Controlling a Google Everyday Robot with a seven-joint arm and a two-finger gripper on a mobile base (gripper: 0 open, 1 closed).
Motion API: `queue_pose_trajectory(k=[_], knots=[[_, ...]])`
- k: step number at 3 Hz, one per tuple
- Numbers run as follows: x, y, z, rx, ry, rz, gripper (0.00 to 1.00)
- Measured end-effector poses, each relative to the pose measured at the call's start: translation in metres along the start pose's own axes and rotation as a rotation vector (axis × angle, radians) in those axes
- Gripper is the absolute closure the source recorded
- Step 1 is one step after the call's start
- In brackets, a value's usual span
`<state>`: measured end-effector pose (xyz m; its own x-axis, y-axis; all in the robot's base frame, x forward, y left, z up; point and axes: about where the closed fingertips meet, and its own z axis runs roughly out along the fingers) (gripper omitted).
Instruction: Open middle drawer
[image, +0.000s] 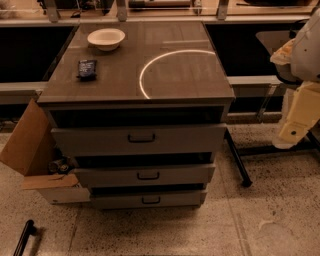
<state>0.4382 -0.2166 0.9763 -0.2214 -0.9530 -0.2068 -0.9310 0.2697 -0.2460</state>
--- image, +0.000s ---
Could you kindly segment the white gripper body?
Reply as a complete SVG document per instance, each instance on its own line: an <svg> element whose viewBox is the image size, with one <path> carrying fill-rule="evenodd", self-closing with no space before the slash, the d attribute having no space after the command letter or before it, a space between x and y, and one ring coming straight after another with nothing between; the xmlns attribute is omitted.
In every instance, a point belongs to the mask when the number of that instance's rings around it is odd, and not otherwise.
<svg viewBox="0 0 320 256"><path fill-rule="evenodd" d="M304 81L291 99L272 139L278 149L297 145L320 120L320 83Z"/></svg>

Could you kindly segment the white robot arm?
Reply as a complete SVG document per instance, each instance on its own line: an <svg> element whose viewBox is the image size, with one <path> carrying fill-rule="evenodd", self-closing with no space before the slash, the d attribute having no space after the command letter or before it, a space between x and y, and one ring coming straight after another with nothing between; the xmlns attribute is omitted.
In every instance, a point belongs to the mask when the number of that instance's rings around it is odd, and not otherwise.
<svg viewBox="0 0 320 256"><path fill-rule="evenodd" d="M273 139L278 149L298 144L320 120L320 10L270 58L278 65L290 65L291 74L302 84L294 91L288 113L279 122L280 129Z"/></svg>

